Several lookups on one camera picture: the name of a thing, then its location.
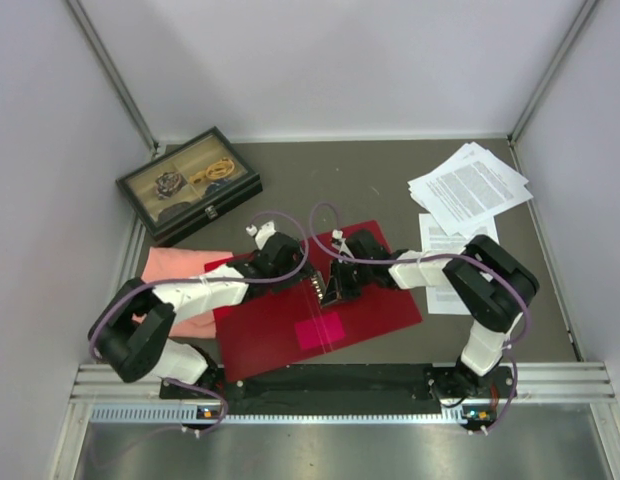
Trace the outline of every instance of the paper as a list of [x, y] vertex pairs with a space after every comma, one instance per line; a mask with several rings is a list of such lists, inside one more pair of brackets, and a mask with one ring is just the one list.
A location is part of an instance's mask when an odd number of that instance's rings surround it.
[[[434, 217], [428, 213], [419, 214], [419, 230], [421, 231], [421, 248], [428, 250], [447, 250], [454, 252], [463, 248], [468, 239], [463, 235], [447, 235]], [[488, 235], [499, 243], [497, 226], [494, 218], [484, 220], [475, 225], [472, 237]], [[447, 315], [469, 315], [470, 312], [452, 287], [426, 287], [428, 313]]]
[[467, 237], [481, 222], [532, 198], [525, 177], [476, 143], [408, 183], [411, 197], [448, 235]]

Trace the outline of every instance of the pink towel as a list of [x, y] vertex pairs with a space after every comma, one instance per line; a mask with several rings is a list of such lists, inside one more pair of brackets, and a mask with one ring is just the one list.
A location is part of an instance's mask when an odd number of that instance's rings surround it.
[[[231, 258], [231, 252], [201, 252], [179, 248], [150, 247], [148, 261], [141, 274], [144, 282], [166, 278], [186, 278], [205, 272], [206, 263]], [[212, 312], [196, 315], [175, 325], [170, 330], [171, 337], [214, 338], [216, 327]]]

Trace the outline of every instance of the white wall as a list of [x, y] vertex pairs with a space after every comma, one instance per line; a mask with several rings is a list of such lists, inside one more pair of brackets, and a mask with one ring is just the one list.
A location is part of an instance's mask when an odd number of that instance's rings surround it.
[[620, 0], [601, 2], [520, 152], [582, 347], [620, 397]]
[[0, 479], [50, 466], [146, 159], [63, 3], [0, 2]]
[[83, 0], [156, 137], [509, 133], [577, 0]]

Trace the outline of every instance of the red folder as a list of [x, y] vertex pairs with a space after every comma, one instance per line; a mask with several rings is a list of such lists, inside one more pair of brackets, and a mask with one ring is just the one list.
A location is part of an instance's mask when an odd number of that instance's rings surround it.
[[[375, 221], [343, 229], [346, 236], [368, 229], [388, 248]], [[331, 233], [319, 235], [330, 245]], [[309, 240], [309, 261], [328, 282], [332, 257]], [[206, 265], [209, 271], [224, 262]], [[217, 309], [217, 339], [228, 381], [284, 367], [421, 322], [407, 291], [364, 287], [349, 303], [321, 308], [309, 280], [277, 294], [235, 307]]]

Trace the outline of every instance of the black box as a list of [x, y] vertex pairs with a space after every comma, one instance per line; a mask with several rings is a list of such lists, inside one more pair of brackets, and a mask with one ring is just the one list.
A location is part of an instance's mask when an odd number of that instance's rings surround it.
[[218, 128], [117, 180], [150, 236], [169, 247], [263, 187]]

